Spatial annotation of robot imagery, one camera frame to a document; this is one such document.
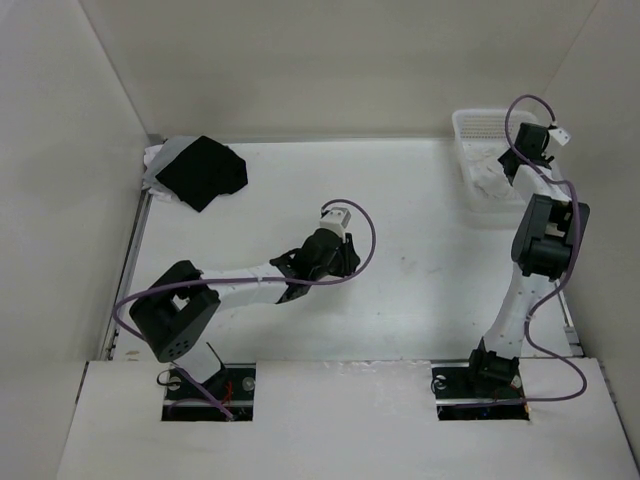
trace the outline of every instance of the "robotic arm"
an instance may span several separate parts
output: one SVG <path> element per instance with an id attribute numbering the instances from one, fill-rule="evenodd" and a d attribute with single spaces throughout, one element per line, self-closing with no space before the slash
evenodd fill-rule
<path id="1" fill-rule="evenodd" d="M 213 315 L 254 303 L 287 303 L 306 295 L 311 288 L 289 283 L 288 279 L 318 281 L 328 275 L 344 278 L 353 274 L 360 258 L 346 231 L 350 219 L 351 213 L 343 207 L 322 212 L 319 228 L 302 247 L 253 268 L 200 271 L 190 261 L 180 261 L 153 287 L 200 278 L 219 278 L 220 285 L 150 295 L 137 300 L 129 314 L 159 362 L 178 364 L 211 390 L 220 364 L 201 336 Z M 245 281 L 223 283 L 239 278 Z"/>
<path id="2" fill-rule="evenodd" d="M 553 178 L 552 153 L 569 141 L 557 127 L 523 123 L 516 148 Z M 546 293 L 549 282 L 567 270 L 575 247 L 576 228 L 571 198 L 556 185 L 547 184 L 512 150 L 499 159 L 509 182 L 528 204 L 512 248 L 513 276 L 498 316 L 469 359 L 469 380 L 476 397 L 510 385 L 518 375 L 524 327 L 529 311 Z M 579 204 L 581 236 L 589 207 Z"/>

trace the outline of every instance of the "white cloth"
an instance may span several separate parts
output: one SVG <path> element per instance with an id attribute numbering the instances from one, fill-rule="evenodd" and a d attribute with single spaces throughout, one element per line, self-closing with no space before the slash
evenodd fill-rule
<path id="1" fill-rule="evenodd" d="M 149 168 L 151 166 L 153 159 L 155 158 L 155 156 L 158 154 L 160 150 L 162 150 L 162 144 L 153 145 L 152 147 L 147 147 L 144 149 L 144 158 L 142 161 L 145 167 Z M 163 202 L 174 202 L 177 200 L 169 190 L 162 191 L 162 190 L 159 190 L 158 188 L 151 187 L 144 180 L 142 182 L 142 188 L 143 190 L 149 190 L 149 193 L 151 195 L 155 196 L 158 200 L 162 200 Z"/>

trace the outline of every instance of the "purple cable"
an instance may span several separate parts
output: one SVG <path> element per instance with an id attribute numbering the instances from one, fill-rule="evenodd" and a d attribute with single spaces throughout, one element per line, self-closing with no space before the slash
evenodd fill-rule
<path id="1" fill-rule="evenodd" d="M 207 390 L 206 388 L 204 388 L 202 385 L 200 385 L 198 383 L 198 381 L 193 378 L 191 375 L 189 375 L 189 373 L 182 367 L 176 365 L 176 370 L 178 372 L 180 372 L 180 374 L 187 379 L 187 381 L 189 383 L 191 383 L 194 387 L 196 387 L 198 389 L 198 391 L 205 396 L 205 398 L 207 399 L 206 401 L 208 401 L 211 405 L 213 405 L 214 407 L 216 407 L 218 410 L 220 410 L 229 420 L 233 419 L 233 414 L 227 410 L 227 407 L 225 407 L 224 405 L 222 405 L 222 402 L 220 402 L 220 400 L 218 400 L 216 397 L 214 397 L 209 390 Z"/>
<path id="2" fill-rule="evenodd" d="M 573 274 L 573 269 L 576 265 L 576 261 L 578 259 L 578 252 L 580 250 L 580 242 L 582 241 L 582 237 L 581 237 L 581 222 L 580 222 L 580 209 L 578 208 L 578 194 L 576 192 L 575 187 L 573 186 L 573 183 L 571 183 L 569 180 L 553 180 L 549 177 L 547 177 L 544 172 L 536 165 L 534 164 L 531 160 L 529 160 L 527 157 L 525 157 L 520 151 L 518 151 L 518 149 L 516 148 L 516 146 L 513 144 L 513 141 L 511 140 L 511 136 L 509 135 L 509 119 L 511 118 L 511 112 L 513 112 L 513 109 L 516 107 L 516 105 L 518 103 L 520 103 L 522 100 L 524 100 L 525 98 L 531 98 L 532 100 L 537 101 L 538 103 L 540 103 L 541 105 L 543 105 L 547 111 L 549 112 L 549 115 L 551 116 L 551 121 L 555 122 L 556 121 L 556 115 L 553 112 L 553 109 L 551 108 L 551 105 L 549 105 L 546 101 L 544 101 L 542 98 L 538 97 L 537 95 L 532 95 L 532 94 L 524 94 L 524 95 L 520 95 L 518 98 L 516 98 L 513 103 L 509 106 L 509 109 L 507 110 L 507 115 L 505 116 L 504 119 L 504 133 L 505 136 L 507 137 L 507 143 L 509 144 L 509 147 L 511 148 L 511 150 L 513 151 L 513 153 L 516 154 L 516 156 L 522 160 L 524 163 L 526 163 L 527 165 L 529 165 L 538 175 L 540 175 L 542 177 L 542 179 L 547 182 L 550 185 L 566 185 L 569 188 L 569 192 L 570 192 L 570 196 L 571 196 L 571 207 L 573 210 L 573 218 L 575 219 L 575 232 L 574 232 L 574 248 L 571 252 L 571 258 L 569 260 L 569 265 L 567 267 L 567 271 L 564 274 L 564 277 L 562 277 L 562 280 L 560 280 L 560 282 L 558 283 L 558 286 L 548 295 L 546 295 L 545 297 L 541 298 L 536 304 L 533 305 L 533 307 L 531 307 L 531 310 L 529 310 L 529 313 L 527 314 L 527 319 L 525 321 L 524 324 L 524 336 L 527 339 L 527 342 L 529 343 L 529 345 L 531 345 L 534 349 L 538 350 L 539 352 L 542 352 L 546 355 L 549 355 L 551 358 L 554 358 L 556 360 L 560 360 L 561 362 L 565 363 L 566 365 L 569 365 L 571 368 L 573 368 L 576 373 L 580 376 L 580 380 L 582 380 L 582 386 L 580 387 L 580 389 L 570 395 L 563 395 L 560 397 L 540 397 L 540 398 L 516 398 L 513 400 L 500 400 L 498 402 L 486 402 L 486 403 L 469 403 L 466 405 L 458 405 L 458 408 L 479 408 L 479 407 L 495 407 L 495 406 L 499 406 L 499 405 L 521 405 L 527 402 L 564 402 L 566 400 L 573 400 L 574 398 L 579 397 L 580 395 L 582 395 L 584 392 L 587 391 L 587 385 L 588 385 L 588 381 L 587 381 L 587 377 L 584 374 L 584 372 L 582 370 L 580 370 L 580 368 L 575 365 L 573 362 L 567 360 L 566 358 L 564 358 L 562 355 L 559 355 L 555 352 L 552 352 L 551 350 L 548 350 L 544 347 L 541 347 L 540 345 L 538 345 L 537 343 L 535 343 L 533 341 L 533 339 L 531 338 L 531 332 L 530 332 L 530 326 L 531 326 L 531 319 L 533 318 L 533 314 L 542 306 L 544 305 L 547 301 L 549 301 L 550 299 L 552 299 L 553 297 L 555 297 L 556 295 L 558 295 L 563 289 L 564 287 L 567 285 L 567 283 L 569 282 L 569 279 L 571 278 L 571 275 Z"/>
<path id="3" fill-rule="evenodd" d="M 168 283 L 166 285 L 161 285 L 159 287 L 153 287 L 147 290 L 143 290 L 141 292 L 132 293 L 131 295 L 126 296 L 119 302 L 116 302 L 111 312 L 111 316 L 113 320 L 118 324 L 118 326 L 120 326 L 121 328 L 129 332 L 134 337 L 137 337 L 140 340 L 145 341 L 144 337 L 139 332 L 135 331 L 133 328 L 127 325 L 122 320 L 122 318 L 120 318 L 120 314 L 119 314 L 120 309 L 124 305 L 134 300 L 137 300 L 138 298 L 148 297 L 150 295 L 155 295 L 157 293 L 173 290 L 174 288 L 195 287 L 198 285 L 229 285 L 229 284 L 239 284 L 239 283 L 258 283 L 262 281 L 262 282 L 284 282 L 284 283 L 293 283 L 297 285 L 308 285 L 308 286 L 320 286 L 320 285 L 340 285 L 342 283 L 345 283 L 345 282 L 348 282 L 349 280 L 354 279 L 369 266 L 369 264 L 371 263 L 371 260 L 373 259 L 373 255 L 376 251 L 376 244 L 377 244 L 376 227 L 373 223 L 371 216 L 367 213 L 367 211 L 352 200 L 347 200 L 344 198 L 337 198 L 334 200 L 330 200 L 321 207 L 321 210 L 324 211 L 328 206 L 336 203 L 343 203 L 345 205 L 350 205 L 354 207 L 356 210 L 358 210 L 362 214 L 362 216 L 365 218 L 367 223 L 369 224 L 369 229 L 371 230 L 371 249 L 369 250 L 369 255 L 363 262 L 362 266 L 358 270 L 353 272 L 353 274 L 349 275 L 348 277 L 338 278 L 336 280 L 326 280 L 323 282 L 314 282 L 311 280 L 299 280 L 296 278 L 284 278 L 284 277 L 263 277 L 261 279 L 258 279 L 255 277 L 244 277 L 244 278 L 202 278 L 199 280 L 189 280 L 186 282 Z M 228 418 L 231 418 L 231 412 L 229 412 L 229 410 L 227 410 L 224 407 L 224 405 L 220 403 L 218 399 L 216 399 L 213 395 L 211 395 L 204 387 L 202 387 L 202 385 L 200 385 L 196 380 L 194 380 L 185 370 L 180 368 L 180 373 L 182 373 L 184 377 L 194 385 L 194 387 L 200 390 L 200 392 L 207 397 L 211 405 L 213 405 L 222 413 L 224 413 Z"/>
<path id="4" fill-rule="evenodd" d="M 520 95 L 509 106 L 509 109 L 507 110 L 507 115 L 504 118 L 504 134 L 507 137 L 507 143 L 509 144 L 509 148 L 511 148 L 513 153 L 515 153 L 516 156 L 520 160 L 522 160 L 524 163 L 526 163 L 528 166 L 530 166 L 549 185 L 566 185 L 569 188 L 569 193 L 570 193 L 570 196 L 571 196 L 571 209 L 573 211 L 573 218 L 574 218 L 574 221 L 575 221 L 574 240 L 573 240 L 573 244 L 574 245 L 573 245 L 573 250 L 571 251 L 571 258 L 569 259 L 569 265 L 567 266 L 567 271 L 565 272 L 564 276 L 562 277 L 562 280 L 560 280 L 560 282 L 558 283 L 558 286 L 553 291 L 551 291 L 551 293 L 549 293 L 547 296 L 541 298 L 535 305 L 533 305 L 533 307 L 531 307 L 531 310 L 529 310 L 529 313 L 527 315 L 528 319 L 531 320 L 531 318 L 533 317 L 533 314 L 542 305 L 544 305 L 547 301 L 549 301 L 550 299 L 555 297 L 558 293 L 560 293 L 567 286 L 567 284 L 569 283 L 569 279 L 571 278 L 571 275 L 573 275 L 573 269 L 576 266 L 576 261 L 578 260 L 578 253 L 580 251 L 580 243 L 582 241 L 582 238 L 581 238 L 581 236 L 582 236 L 582 228 L 581 228 L 582 227 L 582 222 L 581 222 L 581 219 L 580 219 L 580 208 L 578 206 L 578 194 L 576 192 L 576 188 L 574 187 L 573 183 L 571 183 L 569 180 L 553 180 L 553 179 L 547 177 L 544 174 L 544 172 L 540 169 L 540 167 L 538 167 L 535 163 L 533 163 L 531 160 L 529 160 L 526 156 L 524 156 L 516 148 L 516 146 L 513 143 L 513 140 L 511 140 L 511 135 L 509 135 L 509 120 L 511 119 L 511 113 L 513 112 L 513 109 L 516 108 L 516 105 L 518 105 L 518 103 L 520 103 L 525 98 L 531 98 L 531 99 L 537 101 L 538 103 L 540 103 L 541 105 L 543 105 L 547 109 L 547 111 L 549 112 L 549 115 L 551 116 L 551 121 L 552 122 L 556 121 L 556 115 L 553 112 L 553 109 L 551 108 L 551 105 L 549 105 L 542 98 L 538 97 L 537 95 L 532 95 L 532 94 L 529 94 L 529 93 L 526 93 L 524 95 Z"/>

